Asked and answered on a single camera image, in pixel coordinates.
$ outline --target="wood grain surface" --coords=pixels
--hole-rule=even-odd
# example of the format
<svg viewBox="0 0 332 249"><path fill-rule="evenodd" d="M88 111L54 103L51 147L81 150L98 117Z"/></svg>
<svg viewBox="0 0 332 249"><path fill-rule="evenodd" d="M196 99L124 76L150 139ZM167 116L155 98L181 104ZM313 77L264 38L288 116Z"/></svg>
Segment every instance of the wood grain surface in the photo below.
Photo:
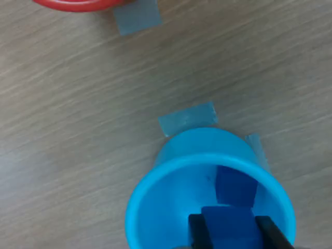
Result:
<svg viewBox="0 0 332 249"><path fill-rule="evenodd" d="M111 11L0 2L0 248L128 248L157 117L206 101L221 128L260 133L296 244L332 248L332 2L159 8L162 26L123 37Z"/></svg>

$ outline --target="blue block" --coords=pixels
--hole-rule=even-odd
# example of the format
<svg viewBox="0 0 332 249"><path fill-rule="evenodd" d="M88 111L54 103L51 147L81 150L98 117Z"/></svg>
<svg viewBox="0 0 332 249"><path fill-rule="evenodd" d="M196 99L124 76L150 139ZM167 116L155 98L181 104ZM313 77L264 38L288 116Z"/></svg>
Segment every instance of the blue block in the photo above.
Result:
<svg viewBox="0 0 332 249"><path fill-rule="evenodd" d="M202 208L212 241L242 239L261 241L261 233L251 209L234 206L206 206Z"/></svg>
<svg viewBox="0 0 332 249"><path fill-rule="evenodd" d="M229 167L219 166L216 177L216 196L220 204L254 206L258 182Z"/></svg>
<svg viewBox="0 0 332 249"><path fill-rule="evenodd" d="M263 243L260 239L224 239L213 241L214 249L262 249Z"/></svg>

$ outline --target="blue cup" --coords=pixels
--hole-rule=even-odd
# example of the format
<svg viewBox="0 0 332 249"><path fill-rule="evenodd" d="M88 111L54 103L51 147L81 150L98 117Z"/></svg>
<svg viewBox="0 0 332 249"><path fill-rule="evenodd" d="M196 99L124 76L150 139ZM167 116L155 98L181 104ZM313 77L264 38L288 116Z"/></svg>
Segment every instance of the blue cup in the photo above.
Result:
<svg viewBox="0 0 332 249"><path fill-rule="evenodd" d="M127 207L130 249L190 245L188 216L218 205L217 167L223 165L258 181L252 212L268 215L291 244L296 233L292 203L278 181L258 163L251 147L217 128L185 131L162 148L154 168L135 188Z"/></svg>

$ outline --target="red container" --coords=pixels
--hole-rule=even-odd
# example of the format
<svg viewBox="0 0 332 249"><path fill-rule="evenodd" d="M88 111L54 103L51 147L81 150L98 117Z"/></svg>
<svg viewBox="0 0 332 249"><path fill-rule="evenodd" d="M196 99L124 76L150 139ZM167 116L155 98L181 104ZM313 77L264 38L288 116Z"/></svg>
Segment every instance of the red container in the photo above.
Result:
<svg viewBox="0 0 332 249"><path fill-rule="evenodd" d="M124 3L125 0L34 0L34 1L46 7L62 11L92 12L121 5Z"/></svg>

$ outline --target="blue tape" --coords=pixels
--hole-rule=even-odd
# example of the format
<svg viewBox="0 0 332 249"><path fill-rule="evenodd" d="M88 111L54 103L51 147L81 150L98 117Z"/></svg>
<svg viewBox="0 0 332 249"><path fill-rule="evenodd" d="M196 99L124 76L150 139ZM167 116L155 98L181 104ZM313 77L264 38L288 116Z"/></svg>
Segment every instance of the blue tape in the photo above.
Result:
<svg viewBox="0 0 332 249"><path fill-rule="evenodd" d="M263 146L261 145L259 134L253 133L245 137L246 142L255 152L260 166L268 172L271 172L268 160L265 156Z"/></svg>
<svg viewBox="0 0 332 249"><path fill-rule="evenodd" d="M165 136L173 136L189 129L218 123L218 117L212 102L179 110L159 117L158 120Z"/></svg>
<svg viewBox="0 0 332 249"><path fill-rule="evenodd" d="M157 0L135 0L113 9L121 35L147 29L162 23Z"/></svg>

